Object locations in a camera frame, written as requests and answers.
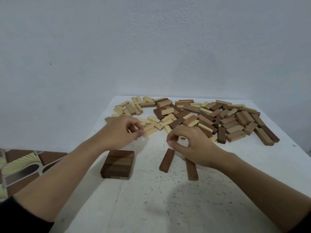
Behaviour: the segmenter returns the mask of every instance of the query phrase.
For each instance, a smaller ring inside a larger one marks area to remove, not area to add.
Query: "hand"
[[[179,136],[188,139],[188,147],[178,144]],[[214,144],[198,127],[177,126],[167,136],[167,143],[174,150],[194,163],[219,169],[232,153],[228,153]]]
[[[101,153],[107,150],[121,149],[144,134],[140,121],[132,116],[121,115],[113,118],[89,141]]]

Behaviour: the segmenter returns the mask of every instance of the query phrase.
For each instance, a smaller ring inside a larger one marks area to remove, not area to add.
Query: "person's left hand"
[[[120,115],[113,118],[88,141],[103,153],[121,149],[144,134],[144,128],[137,118]]]

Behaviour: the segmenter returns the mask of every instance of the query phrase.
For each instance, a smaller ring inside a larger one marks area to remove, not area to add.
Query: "forearm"
[[[34,215],[48,222],[54,221],[100,153],[91,141],[83,142],[14,198]]]
[[[311,198],[254,168],[234,154],[219,167],[283,232],[311,210]]]

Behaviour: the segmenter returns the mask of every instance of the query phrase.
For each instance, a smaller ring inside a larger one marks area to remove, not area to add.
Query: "person's right forearm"
[[[311,211],[311,198],[244,162],[236,155],[217,169],[227,175],[283,232]]]

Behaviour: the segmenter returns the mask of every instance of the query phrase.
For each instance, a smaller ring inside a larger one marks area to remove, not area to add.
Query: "textured wall paint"
[[[26,144],[39,130],[65,146],[113,95],[140,94],[251,99],[309,151],[310,9],[311,0],[0,0],[0,125],[14,130],[0,141]]]

